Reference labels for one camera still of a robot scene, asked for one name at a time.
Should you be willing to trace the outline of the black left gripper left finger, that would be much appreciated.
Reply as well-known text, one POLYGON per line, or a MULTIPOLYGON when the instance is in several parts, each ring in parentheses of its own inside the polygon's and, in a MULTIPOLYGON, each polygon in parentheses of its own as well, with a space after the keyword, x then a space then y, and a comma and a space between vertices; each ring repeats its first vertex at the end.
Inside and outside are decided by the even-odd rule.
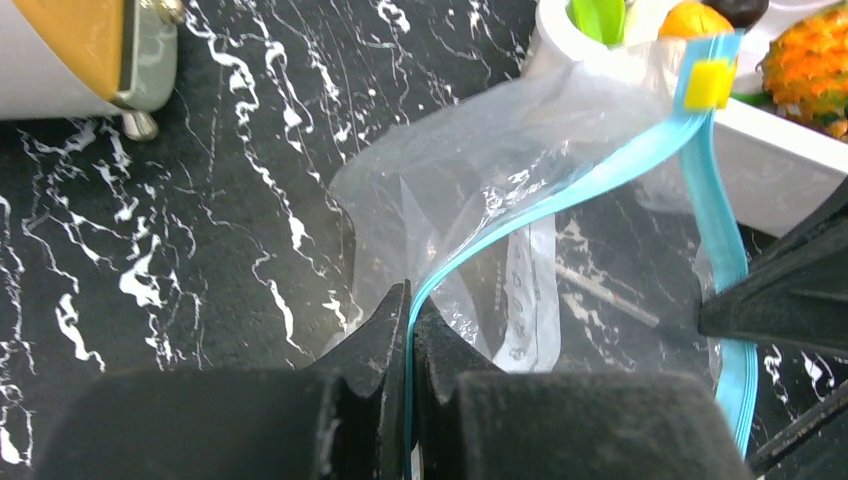
POLYGON ((301 370, 110 375, 53 429, 36 479, 397 479, 410 286, 301 370))

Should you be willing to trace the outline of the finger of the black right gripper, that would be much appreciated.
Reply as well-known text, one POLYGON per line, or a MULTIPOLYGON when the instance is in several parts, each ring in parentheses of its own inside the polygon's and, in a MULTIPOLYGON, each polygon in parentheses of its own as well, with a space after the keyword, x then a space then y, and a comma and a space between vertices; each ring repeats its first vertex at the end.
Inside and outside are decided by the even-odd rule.
POLYGON ((747 464, 759 479, 845 479, 847 384, 749 455, 747 464))
POLYGON ((711 337, 847 354, 847 182, 700 308, 711 337))

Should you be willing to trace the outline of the clear blue zip top bag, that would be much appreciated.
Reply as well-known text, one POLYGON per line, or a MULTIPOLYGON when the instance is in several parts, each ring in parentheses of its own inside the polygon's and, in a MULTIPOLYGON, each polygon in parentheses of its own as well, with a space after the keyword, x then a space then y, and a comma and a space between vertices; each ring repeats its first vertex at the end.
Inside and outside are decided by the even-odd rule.
POLYGON ((508 372, 681 372, 745 450, 755 346, 697 328, 748 272, 714 115, 741 37, 654 40, 503 83, 390 129, 332 197, 356 247, 351 312, 409 282, 508 372))

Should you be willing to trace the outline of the orange toy pineapple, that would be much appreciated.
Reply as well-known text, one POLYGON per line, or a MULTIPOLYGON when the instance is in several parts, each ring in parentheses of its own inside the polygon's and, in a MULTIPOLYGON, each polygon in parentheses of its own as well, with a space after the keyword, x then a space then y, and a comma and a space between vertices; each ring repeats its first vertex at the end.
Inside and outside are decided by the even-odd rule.
POLYGON ((759 64, 779 115, 847 141, 847 3, 821 8, 770 42, 759 64))

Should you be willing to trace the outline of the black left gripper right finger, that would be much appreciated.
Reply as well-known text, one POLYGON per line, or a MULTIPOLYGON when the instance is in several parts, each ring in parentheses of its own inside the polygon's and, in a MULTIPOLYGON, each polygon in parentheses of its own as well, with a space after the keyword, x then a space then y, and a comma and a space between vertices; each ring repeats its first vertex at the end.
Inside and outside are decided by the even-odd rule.
POLYGON ((748 479, 712 394, 667 373, 509 374, 426 301, 413 337, 425 479, 748 479))

